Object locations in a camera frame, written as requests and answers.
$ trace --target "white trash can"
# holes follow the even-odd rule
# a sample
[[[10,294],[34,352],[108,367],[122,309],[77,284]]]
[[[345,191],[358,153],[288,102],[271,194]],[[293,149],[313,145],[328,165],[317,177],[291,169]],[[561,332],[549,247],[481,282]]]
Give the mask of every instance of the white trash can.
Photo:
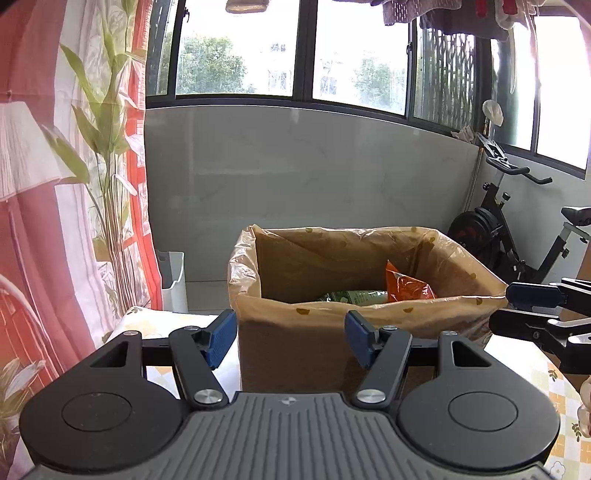
[[[162,275],[163,310],[188,313],[187,289],[184,280],[184,252],[159,252],[158,266]]]

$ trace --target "ribbed rubber surface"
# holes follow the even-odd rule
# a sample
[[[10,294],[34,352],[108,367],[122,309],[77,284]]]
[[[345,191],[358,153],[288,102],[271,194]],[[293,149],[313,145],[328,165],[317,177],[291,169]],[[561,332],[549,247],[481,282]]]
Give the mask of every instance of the ribbed rubber surface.
[[[142,465],[103,475],[38,467],[27,480],[468,480],[409,450],[388,418],[339,394],[240,393],[229,407],[193,414],[171,445]],[[543,480],[538,466],[495,480]]]

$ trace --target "clothes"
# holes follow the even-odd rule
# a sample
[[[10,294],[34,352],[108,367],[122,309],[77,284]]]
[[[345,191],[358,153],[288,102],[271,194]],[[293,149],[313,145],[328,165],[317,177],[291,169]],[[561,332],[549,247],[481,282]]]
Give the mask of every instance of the clothes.
[[[487,16],[481,18],[476,11],[475,0],[463,0],[458,10],[437,8],[421,17],[421,28],[436,28],[445,35],[465,33],[480,38],[507,41],[509,33],[495,19],[495,0],[485,0]]]
[[[384,3],[384,25],[410,23],[415,18],[436,8],[457,10],[462,0],[408,0],[404,4],[389,1]]]
[[[487,13],[488,6],[486,4],[486,0],[476,0],[476,16],[478,18],[485,18]]]
[[[545,3],[545,0],[513,0],[517,7],[517,15],[510,15],[506,11],[514,10],[512,10],[512,4],[506,4],[509,1],[511,0],[495,0],[496,22],[505,30],[512,29],[515,22],[529,28],[528,17],[535,15],[537,7],[541,7]]]
[[[405,5],[408,0],[371,0],[371,6],[375,7],[376,5],[383,5],[388,1],[392,1],[395,4]]]

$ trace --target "white wall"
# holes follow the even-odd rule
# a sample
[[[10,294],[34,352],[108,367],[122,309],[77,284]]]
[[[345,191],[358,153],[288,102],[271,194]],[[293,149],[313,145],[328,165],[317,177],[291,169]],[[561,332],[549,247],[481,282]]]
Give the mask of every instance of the white wall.
[[[187,281],[225,280],[252,223],[446,232],[478,152],[390,122],[263,106],[149,110],[145,142],[154,243],[186,253]]]
[[[539,165],[523,158],[508,156],[509,161],[520,167],[529,167],[534,177],[552,177],[548,185],[536,185],[524,176],[505,175],[501,191],[511,195],[511,200],[503,207],[503,212],[520,258],[528,265],[538,268],[552,246],[554,239],[562,230],[566,219],[561,215],[563,206],[591,206],[591,180],[581,180]],[[484,197],[482,184],[492,181],[497,170],[483,162],[472,207],[477,206]],[[560,281],[563,277],[575,278],[583,261],[586,245],[578,237],[571,235],[567,248],[567,258],[559,257],[546,277],[545,283]]]

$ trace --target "floral curtain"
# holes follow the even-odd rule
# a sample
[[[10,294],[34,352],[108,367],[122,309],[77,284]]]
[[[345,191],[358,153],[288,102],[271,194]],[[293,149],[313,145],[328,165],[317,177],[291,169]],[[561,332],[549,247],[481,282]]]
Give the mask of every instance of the floral curtain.
[[[151,0],[18,0],[0,17],[0,480],[26,401],[161,309],[144,154]]]

